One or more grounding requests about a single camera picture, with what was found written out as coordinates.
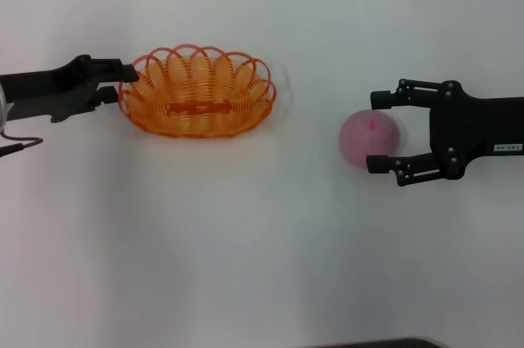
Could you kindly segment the pink peach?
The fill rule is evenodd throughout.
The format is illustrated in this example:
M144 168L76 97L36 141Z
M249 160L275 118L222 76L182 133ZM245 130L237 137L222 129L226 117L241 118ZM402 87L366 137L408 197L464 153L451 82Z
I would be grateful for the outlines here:
M358 111L340 131L342 155L352 165L366 167L367 156L394 156L400 145L400 128L381 111Z

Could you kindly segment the dark rounded robot base edge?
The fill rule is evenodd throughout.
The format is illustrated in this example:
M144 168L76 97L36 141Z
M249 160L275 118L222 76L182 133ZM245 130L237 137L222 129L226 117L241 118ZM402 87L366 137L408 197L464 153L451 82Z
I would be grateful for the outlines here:
M347 344L330 346L316 346L314 348L446 348L434 341L419 337L403 337L376 341L359 341Z

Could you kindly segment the orange plastic woven basket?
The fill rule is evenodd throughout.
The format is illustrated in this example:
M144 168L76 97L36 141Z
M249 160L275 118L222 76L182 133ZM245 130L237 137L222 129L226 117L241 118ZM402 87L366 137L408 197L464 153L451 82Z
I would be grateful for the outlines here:
M232 138L261 124L277 97L269 67L244 52L182 44L133 62L118 105L139 129L168 138Z

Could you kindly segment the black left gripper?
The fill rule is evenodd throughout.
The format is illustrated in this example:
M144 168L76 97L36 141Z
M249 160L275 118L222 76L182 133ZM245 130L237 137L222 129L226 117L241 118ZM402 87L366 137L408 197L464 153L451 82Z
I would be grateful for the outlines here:
M50 115L64 120L83 108L96 92L96 104L118 102L114 86L99 84L138 81L138 72L120 59L93 59L77 56L55 70L0 75L0 87L6 103L12 108L9 120L21 120Z

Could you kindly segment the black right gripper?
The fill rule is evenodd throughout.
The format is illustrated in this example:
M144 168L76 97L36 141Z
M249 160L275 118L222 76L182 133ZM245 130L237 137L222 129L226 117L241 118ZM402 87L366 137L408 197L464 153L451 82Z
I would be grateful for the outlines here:
M373 110L430 108L430 153L366 157L370 174L393 172L404 187L438 179L458 180L484 156L524 156L524 97L476 98L457 81L442 84L401 79L394 92L374 91Z

